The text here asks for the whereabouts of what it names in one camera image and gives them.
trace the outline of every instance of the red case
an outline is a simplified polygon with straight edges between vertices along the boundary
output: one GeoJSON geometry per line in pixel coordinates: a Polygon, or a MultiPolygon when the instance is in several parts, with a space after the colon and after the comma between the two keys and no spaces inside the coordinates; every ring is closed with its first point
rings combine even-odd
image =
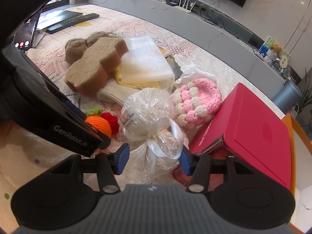
{"type": "Polygon", "coordinates": [[[190,152],[226,148],[290,189],[291,150],[288,130],[275,113],[246,86],[238,83],[210,125],[204,124],[190,152]]]}

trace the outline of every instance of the pink and white crochet bag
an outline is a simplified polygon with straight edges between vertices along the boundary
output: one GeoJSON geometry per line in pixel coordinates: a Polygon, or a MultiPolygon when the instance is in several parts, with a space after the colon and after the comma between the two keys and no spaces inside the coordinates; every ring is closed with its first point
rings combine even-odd
{"type": "Polygon", "coordinates": [[[175,122],[186,129],[195,129],[212,120],[222,104],[218,86],[207,78],[182,85],[171,94],[175,107],[175,122]]]}

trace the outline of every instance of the red crochet flower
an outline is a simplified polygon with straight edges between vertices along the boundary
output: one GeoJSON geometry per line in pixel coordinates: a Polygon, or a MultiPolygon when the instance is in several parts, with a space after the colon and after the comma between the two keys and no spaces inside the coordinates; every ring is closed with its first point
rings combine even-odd
{"type": "Polygon", "coordinates": [[[106,119],[112,129],[112,135],[116,135],[119,132],[118,117],[113,116],[110,113],[102,113],[101,117],[106,119]]]}

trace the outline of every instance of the green plant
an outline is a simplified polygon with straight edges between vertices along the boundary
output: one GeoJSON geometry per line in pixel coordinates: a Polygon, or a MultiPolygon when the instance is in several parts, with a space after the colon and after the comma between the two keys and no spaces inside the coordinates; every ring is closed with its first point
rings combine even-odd
{"type": "Polygon", "coordinates": [[[307,75],[307,69],[305,69],[305,89],[302,91],[302,89],[300,88],[302,98],[298,102],[298,106],[299,106],[298,113],[300,113],[302,109],[306,107],[307,105],[312,104],[312,96],[311,96],[312,87],[311,89],[309,89],[309,86],[310,86],[310,73],[309,75],[307,75]]]}

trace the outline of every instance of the gray trash can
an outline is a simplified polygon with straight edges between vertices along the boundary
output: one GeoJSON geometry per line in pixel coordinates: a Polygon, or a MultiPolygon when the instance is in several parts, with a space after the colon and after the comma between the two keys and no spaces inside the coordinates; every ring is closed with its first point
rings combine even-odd
{"type": "Polygon", "coordinates": [[[283,89],[272,99],[272,102],[284,113],[288,113],[290,109],[301,99],[301,91],[292,80],[286,81],[283,89]]]}

